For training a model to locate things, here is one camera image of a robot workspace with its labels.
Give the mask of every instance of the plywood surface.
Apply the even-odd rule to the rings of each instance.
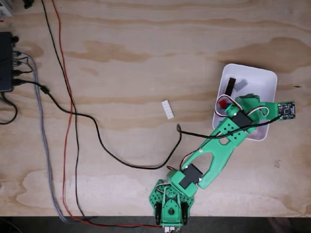
[[[46,0],[55,37],[57,21]],[[212,132],[223,67],[246,64],[276,72],[276,101],[295,100],[297,119],[271,125],[267,139],[245,141],[205,190],[192,216],[311,216],[311,2],[308,0],[57,0],[63,48],[80,112],[99,122],[103,141],[137,165],[161,163],[178,140],[176,124]],[[20,37],[17,50],[31,54],[40,81],[69,108],[69,98],[40,1],[27,11],[18,3],[1,31]],[[7,98],[17,120],[0,127],[0,216],[55,215],[33,87],[16,87]],[[68,115],[43,96],[55,192],[61,200],[63,145]],[[167,120],[168,99],[175,118]],[[1,106],[1,119],[9,117]],[[101,148],[92,122],[79,118],[80,203],[87,215],[152,215],[148,196],[166,168],[123,166]],[[169,164],[202,139],[184,136]],[[76,144],[69,134],[66,200],[74,199]],[[209,158],[197,161],[202,166]]]

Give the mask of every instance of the white bowl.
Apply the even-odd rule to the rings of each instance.
[[[235,84],[242,80],[247,81],[247,86],[239,91],[233,89],[231,97],[235,99],[238,96],[255,94],[260,97],[261,102],[273,102],[276,93],[277,76],[274,72],[247,67],[238,64],[228,64],[224,67],[222,78],[218,89],[217,98],[225,93],[230,78],[236,79]],[[223,118],[214,113],[213,128],[215,129]],[[247,136],[247,139],[262,141],[268,134],[269,125],[257,127],[255,131]]]

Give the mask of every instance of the black box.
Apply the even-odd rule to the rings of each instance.
[[[0,92],[12,91],[12,34],[0,33]]]

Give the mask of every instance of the red wire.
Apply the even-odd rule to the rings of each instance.
[[[60,49],[60,52],[61,52],[61,55],[62,55],[63,68],[64,68],[64,73],[65,73],[65,80],[66,80],[66,83],[68,85],[69,94],[72,97],[72,92],[71,92],[71,87],[70,87],[68,76],[67,76],[64,52],[63,52],[62,42],[61,42],[62,24],[61,24],[61,20],[60,20],[58,11],[56,9],[54,0],[52,0],[52,3],[53,3],[53,7],[54,7],[55,13],[57,15],[57,20],[58,20],[58,42],[59,42],[59,49]],[[63,191],[62,192],[63,193],[63,195],[62,195],[63,196],[63,204],[64,204],[64,207],[65,207],[67,213],[70,215],[70,217],[75,219],[75,220],[77,220],[77,221],[83,222],[83,223],[91,225],[91,226],[111,227],[111,226],[108,226],[108,225],[102,225],[102,224],[96,224],[96,223],[87,222],[87,221],[84,221],[82,219],[79,219],[79,218],[73,216],[72,213],[70,212],[69,208],[67,207],[66,202],[65,202],[66,151],[67,151],[68,134],[69,134],[69,129],[70,129],[71,120],[72,120],[72,107],[73,107],[72,101],[70,101],[70,116],[69,116],[69,120],[68,120],[68,126],[67,126],[66,137],[65,137],[65,145],[64,145],[63,190],[62,190]],[[152,228],[160,228],[161,227],[161,226],[143,225],[143,224],[117,224],[116,226],[140,226],[140,227],[152,227]]]

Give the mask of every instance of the braided gray cable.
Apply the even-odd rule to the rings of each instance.
[[[39,82],[39,80],[38,80],[38,70],[37,70],[37,67],[35,65],[35,61],[33,60],[33,58],[30,55],[28,55],[26,53],[22,53],[22,54],[27,56],[29,58],[29,60],[32,62],[32,66],[31,67],[34,70],[33,71],[33,81],[34,82]],[[40,114],[41,138],[42,138],[42,142],[43,142],[44,152],[45,152],[45,155],[47,157],[47,173],[48,173],[49,188],[50,188],[50,194],[51,194],[51,199],[52,199],[52,202],[53,202],[53,206],[54,206],[54,209],[57,212],[59,218],[62,220],[62,222],[64,222],[64,223],[74,223],[73,221],[70,221],[70,220],[68,220],[67,218],[64,217],[61,209],[59,208],[57,200],[55,198],[54,186],[53,186],[53,176],[52,176],[52,167],[51,167],[51,160],[50,160],[50,152],[49,152],[47,137],[46,137],[45,129],[44,129],[43,108],[42,108],[42,102],[41,102],[41,98],[40,98],[40,90],[39,90],[39,87],[37,85],[34,85],[34,89],[35,89],[35,99],[37,101],[37,105],[38,105],[38,108],[39,108],[39,114]]]

